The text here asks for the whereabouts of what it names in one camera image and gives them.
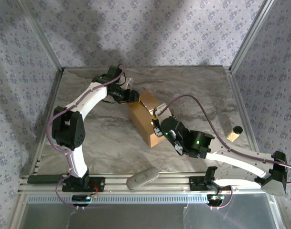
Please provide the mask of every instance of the brown box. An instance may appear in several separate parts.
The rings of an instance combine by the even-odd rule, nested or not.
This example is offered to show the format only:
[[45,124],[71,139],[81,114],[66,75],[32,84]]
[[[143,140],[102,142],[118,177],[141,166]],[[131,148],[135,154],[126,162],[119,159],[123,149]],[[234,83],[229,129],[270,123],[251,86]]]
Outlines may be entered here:
[[140,102],[128,105],[129,117],[133,124],[138,129],[140,135],[146,144],[152,148],[159,142],[162,142],[165,137],[157,137],[154,133],[154,126],[151,118],[155,107],[159,106],[158,100],[150,93],[144,91],[140,94]]

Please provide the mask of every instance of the small cylinder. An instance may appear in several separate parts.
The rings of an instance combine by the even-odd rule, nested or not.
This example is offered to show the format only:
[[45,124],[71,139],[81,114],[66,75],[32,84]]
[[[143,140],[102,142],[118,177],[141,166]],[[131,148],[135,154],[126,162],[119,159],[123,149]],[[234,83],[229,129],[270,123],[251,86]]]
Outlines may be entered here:
[[237,125],[232,129],[232,132],[227,136],[227,139],[231,142],[234,142],[242,132],[243,128]]

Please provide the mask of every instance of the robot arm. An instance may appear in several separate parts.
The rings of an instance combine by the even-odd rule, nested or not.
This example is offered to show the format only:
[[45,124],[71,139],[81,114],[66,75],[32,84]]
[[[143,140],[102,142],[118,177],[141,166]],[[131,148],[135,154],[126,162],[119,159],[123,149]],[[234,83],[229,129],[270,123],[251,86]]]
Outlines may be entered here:
[[166,104],[162,104],[155,109],[154,130],[157,136],[164,135],[179,155],[186,154],[194,158],[225,162],[237,167],[229,169],[209,167],[202,184],[195,184],[196,186],[205,184],[208,189],[219,190],[229,185],[248,185],[261,188],[272,195],[285,195],[287,169],[280,165],[265,163],[272,158],[286,163],[284,153],[276,151],[271,155],[228,145],[230,149],[262,158],[264,162],[237,155],[225,148],[213,135],[187,129],[172,116],[169,109],[161,113],[165,107]]
[[92,91],[92,88],[117,78],[121,72],[122,70],[118,67],[111,66],[107,74],[95,77],[90,86],[72,103],[65,107],[58,106],[54,110],[54,115],[56,115],[73,106],[71,110],[53,121],[52,138],[56,140],[58,145],[66,146],[70,149],[66,157],[68,163],[72,165],[72,179],[76,180],[75,183],[85,187],[87,186],[86,177],[89,174],[82,151],[82,143],[86,136],[84,128],[85,117],[107,95],[112,96],[119,104],[139,102],[140,100],[138,92],[121,88],[117,84],[119,80]]

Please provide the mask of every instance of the gray marble floor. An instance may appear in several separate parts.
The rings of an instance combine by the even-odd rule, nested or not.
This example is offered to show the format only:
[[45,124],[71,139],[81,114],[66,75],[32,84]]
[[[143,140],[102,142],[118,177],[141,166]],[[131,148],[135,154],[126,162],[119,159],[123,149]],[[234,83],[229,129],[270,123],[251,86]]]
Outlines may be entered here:
[[[54,105],[65,106],[72,102],[88,87],[94,76],[106,71],[65,70]],[[142,92],[148,89],[161,103],[167,103],[180,94],[194,95],[223,137],[231,126],[242,126],[222,67],[131,68],[126,71],[126,76],[134,78],[135,90]],[[182,98],[171,106],[171,111],[187,128],[213,133],[192,99]],[[150,166],[161,172],[201,172],[208,166],[217,165],[214,161],[178,156],[167,141],[150,149],[130,121],[126,104],[100,102],[86,117],[85,129],[83,152],[91,174],[136,173]],[[248,148],[246,135],[243,133],[234,144]],[[38,174],[61,174],[67,169],[65,156],[46,141]]]

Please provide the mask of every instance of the patterned wallpaper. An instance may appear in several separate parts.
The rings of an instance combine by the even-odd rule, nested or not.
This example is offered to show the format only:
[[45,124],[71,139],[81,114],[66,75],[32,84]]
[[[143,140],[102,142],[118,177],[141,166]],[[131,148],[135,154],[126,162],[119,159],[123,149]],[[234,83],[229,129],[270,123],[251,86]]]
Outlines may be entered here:
[[[275,0],[235,77],[260,150],[291,164],[291,0]],[[291,186],[284,203],[291,221]]]
[[0,0],[0,228],[28,174],[56,70],[15,1]]
[[29,0],[63,67],[229,66],[263,0]]

